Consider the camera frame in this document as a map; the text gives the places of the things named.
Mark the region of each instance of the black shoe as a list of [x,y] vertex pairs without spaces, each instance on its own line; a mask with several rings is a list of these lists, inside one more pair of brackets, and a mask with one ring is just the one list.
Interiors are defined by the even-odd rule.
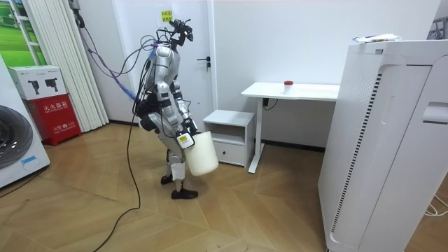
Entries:
[[181,189],[180,192],[178,192],[177,190],[174,190],[171,193],[171,198],[173,200],[179,200],[179,199],[184,199],[184,200],[191,200],[196,198],[199,195],[199,193],[197,193],[197,191],[194,190],[187,190],[187,189]]
[[173,181],[173,174],[170,174],[169,176],[163,176],[163,177],[160,179],[160,183],[161,183],[162,185],[166,185],[166,184],[169,184],[169,183],[171,183],[171,182],[174,182],[174,181]]

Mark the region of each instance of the washing machine door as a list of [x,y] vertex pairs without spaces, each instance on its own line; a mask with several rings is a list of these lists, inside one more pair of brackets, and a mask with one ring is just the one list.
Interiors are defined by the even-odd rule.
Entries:
[[0,169],[19,160],[33,142],[33,129],[17,111],[0,106]]

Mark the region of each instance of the yellow label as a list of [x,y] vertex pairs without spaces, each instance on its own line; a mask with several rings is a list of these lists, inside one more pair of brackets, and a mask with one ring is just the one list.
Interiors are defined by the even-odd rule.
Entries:
[[173,21],[173,12],[171,10],[162,11],[162,22]]

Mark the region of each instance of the window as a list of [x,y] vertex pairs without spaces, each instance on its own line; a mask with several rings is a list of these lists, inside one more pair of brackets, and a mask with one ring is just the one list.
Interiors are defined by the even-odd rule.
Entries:
[[0,0],[0,55],[7,67],[46,64],[22,0]]

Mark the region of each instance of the red box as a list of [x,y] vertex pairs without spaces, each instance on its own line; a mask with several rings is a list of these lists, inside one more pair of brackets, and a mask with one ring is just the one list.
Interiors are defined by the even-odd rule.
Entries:
[[44,144],[57,146],[63,140],[81,136],[68,94],[24,102],[28,105]]

